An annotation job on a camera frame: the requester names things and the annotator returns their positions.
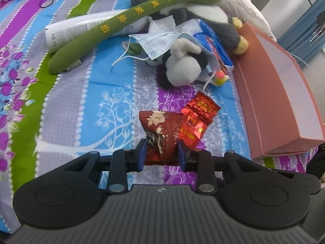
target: green stick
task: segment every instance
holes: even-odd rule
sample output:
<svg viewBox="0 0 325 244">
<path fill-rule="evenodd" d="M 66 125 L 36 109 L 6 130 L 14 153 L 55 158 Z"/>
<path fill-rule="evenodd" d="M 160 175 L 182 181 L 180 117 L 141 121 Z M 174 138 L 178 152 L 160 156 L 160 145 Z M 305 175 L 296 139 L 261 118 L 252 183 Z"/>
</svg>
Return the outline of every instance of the green stick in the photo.
<svg viewBox="0 0 325 244">
<path fill-rule="evenodd" d="M 58 74 L 91 51 L 96 45 L 135 21 L 163 8 L 182 3 L 216 4 L 221 0 L 150 0 L 106 20 L 59 49 L 49 63 L 49 73 Z"/>
</svg>

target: colorful bedspread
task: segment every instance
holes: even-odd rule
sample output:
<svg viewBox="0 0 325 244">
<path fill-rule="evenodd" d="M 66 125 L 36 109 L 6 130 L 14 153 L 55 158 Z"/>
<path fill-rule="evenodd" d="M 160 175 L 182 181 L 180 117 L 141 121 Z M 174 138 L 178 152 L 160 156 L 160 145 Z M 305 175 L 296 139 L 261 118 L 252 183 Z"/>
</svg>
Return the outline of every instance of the colorful bedspread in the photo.
<svg viewBox="0 0 325 244">
<path fill-rule="evenodd" d="M 128 37 L 108 39 L 84 56 L 82 65 L 59 75 L 48 73 L 44 28 L 67 17 L 130 6 L 130 0 L 0 0 L 0 230 L 19 227 L 11 206 L 24 183 L 85 152 L 111 155 L 135 147 L 144 131 L 143 110 L 180 111 L 201 89 L 157 86 L 156 69 L 125 59 L 110 67 L 124 51 Z M 132 47 L 134 54 L 141 48 Z M 232 74 L 222 87 L 209 87 L 222 107 L 200 143 L 214 156 L 227 149 L 250 158 L 241 104 Z M 261 164 L 303 172 L 312 154 L 260 160 Z M 105 186 L 107 173 L 100 186 Z M 130 173 L 129 184 L 194 184 L 195 174 L 178 167 L 145 166 Z"/>
</svg>

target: blue curtain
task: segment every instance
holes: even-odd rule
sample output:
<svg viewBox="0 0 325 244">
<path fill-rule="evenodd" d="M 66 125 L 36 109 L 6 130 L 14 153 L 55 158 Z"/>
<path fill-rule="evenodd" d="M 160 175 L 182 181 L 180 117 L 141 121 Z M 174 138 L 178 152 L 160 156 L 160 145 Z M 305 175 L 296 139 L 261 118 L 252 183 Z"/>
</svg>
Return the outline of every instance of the blue curtain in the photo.
<svg viewBox="0 0 325 244">
<path fill-rule="evenodd" d="M 310 42 L 316 35 L 313 34 L 317 29 L 316 18 L 324 10 L 325 0 L 317 0 L 306 13 L 304 13 L 304 15 L 277 40 L 279 45 L 308 63 L 325 45 L 325 34 L 316 42 L 315 40 L 318 36 Z M 296 61 L 300 67 L 305 65 L 297 58 Z"/>
</svg>

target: white bottle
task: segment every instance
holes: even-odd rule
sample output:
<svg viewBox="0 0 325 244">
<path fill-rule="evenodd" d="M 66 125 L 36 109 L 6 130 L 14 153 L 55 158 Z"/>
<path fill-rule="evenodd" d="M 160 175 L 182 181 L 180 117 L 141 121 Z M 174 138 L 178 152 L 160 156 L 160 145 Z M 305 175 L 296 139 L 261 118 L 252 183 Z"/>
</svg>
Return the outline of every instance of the white bottle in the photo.
<svg viewBox="0 0 325 244">
<path fill-rule="evenodd" d="M 71 40 L 79 37 L 93 27 L 110 19 L 124 10 L 112 10 L 95 14 L 86 14 L 66 19 L 45 27 L 46 43 L 50 53 L 58 51 Z M 112 37 L 136 34 L 149 24 L 151 17 L 144 17 L 116 32 Z"/>
</svg>

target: snack packet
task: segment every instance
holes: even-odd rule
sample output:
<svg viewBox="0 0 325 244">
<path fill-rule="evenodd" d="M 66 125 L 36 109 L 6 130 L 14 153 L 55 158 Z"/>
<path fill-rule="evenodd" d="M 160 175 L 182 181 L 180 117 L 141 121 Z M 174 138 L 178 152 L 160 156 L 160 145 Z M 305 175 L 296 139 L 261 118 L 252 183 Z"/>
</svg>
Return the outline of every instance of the snack packet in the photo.
<svg viewBox="0 0 325 244">
<path fill-rule="evenodd" d="M 194 149 L 199 144 L 207 127 L 221 109 L 209 96 L 199 91 L 181 110 L 184 121 L 178 134 L 178 139 Z"/>
<path fill-rule="evenodd" d="M 149 141 L 146 163 L 171 164 L 178 161 L 175 145 L 183 115 L 165 111 L 140 111 L 139 119 Z"/>
</svg>

